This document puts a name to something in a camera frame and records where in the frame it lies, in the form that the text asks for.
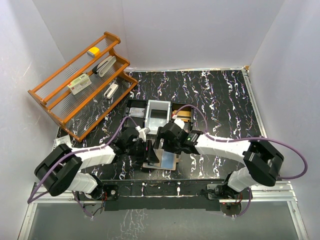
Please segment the beige leather card holder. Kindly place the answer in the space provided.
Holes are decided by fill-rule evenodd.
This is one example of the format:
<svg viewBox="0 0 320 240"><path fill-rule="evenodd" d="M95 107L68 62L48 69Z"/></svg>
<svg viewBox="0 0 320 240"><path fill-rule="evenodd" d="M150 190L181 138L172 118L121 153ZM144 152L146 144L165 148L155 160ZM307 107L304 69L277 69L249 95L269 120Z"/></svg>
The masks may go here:
<svg viewBox="0 0 320 240"><path fill-rule="evenodd" d="M163 149L154 149L154 151L160 161L160 168L145 167L145 162L142 164L143 168L168 170L168 171L176 170L177 164L180 161L180 155L176 153L164 151Z"/></svg>

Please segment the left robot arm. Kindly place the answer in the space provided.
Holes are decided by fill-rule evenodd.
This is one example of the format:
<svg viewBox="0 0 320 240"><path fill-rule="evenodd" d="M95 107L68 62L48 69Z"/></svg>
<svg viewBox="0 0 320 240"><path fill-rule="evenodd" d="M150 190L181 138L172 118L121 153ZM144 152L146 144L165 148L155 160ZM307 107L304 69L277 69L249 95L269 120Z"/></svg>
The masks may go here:
<svg viewBox="0 0 320 240"><path fill-rule="evenodd" d="M107 146L71 148L62 143L35 168L34 175L53 197L75 191L97 200L103 195L104 184L94 174L82 170L114 164L125 156L144 157L150 131L148 127L126 128Z"/></svg>

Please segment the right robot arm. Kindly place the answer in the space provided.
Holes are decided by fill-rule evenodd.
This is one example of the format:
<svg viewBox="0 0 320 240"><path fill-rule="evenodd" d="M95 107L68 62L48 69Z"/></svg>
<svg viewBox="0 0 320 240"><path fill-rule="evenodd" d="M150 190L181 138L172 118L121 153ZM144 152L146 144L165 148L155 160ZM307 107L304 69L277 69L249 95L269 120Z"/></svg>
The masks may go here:
<svg viewBox="0 0 320 240"><path fill-rule="evenodd" d="M205 190L216 199L234 199L257 184L273 187L284 161L284 156L263 137L240 140L213 137L199 130L186 132L184 124L177 121L158 128L152 147L177 155L213 155L242 163L244 167L229 173L222 184Z"/></svg>

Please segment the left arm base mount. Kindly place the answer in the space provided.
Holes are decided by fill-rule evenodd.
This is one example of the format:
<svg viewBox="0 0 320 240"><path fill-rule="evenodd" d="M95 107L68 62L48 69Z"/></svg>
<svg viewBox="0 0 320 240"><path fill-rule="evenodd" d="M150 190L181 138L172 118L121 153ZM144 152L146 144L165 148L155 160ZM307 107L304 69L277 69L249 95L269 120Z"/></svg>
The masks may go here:
<svg viewBox="0 0 320 240"><path fill-rule="evenodd" d="M99 185L92 193L79 193L81 201L116 201L119 198L119 186L116 184Z"/></svg>

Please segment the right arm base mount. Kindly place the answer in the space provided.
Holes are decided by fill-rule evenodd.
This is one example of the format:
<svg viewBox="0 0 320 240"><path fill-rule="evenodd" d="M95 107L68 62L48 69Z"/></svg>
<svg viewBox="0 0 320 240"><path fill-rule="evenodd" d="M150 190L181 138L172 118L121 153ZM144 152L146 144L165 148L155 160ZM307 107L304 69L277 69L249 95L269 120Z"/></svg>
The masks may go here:
<svg viewBox="0 0 320 240"><path fill-rule="evenodd" d="M199 192L200 196L204 196L209 200L236 200L238 197L242 197L243 200L251 200L252 194L247 191L248 188L238 192L233 190L226 184L214 184L209 183Z"/></svg>

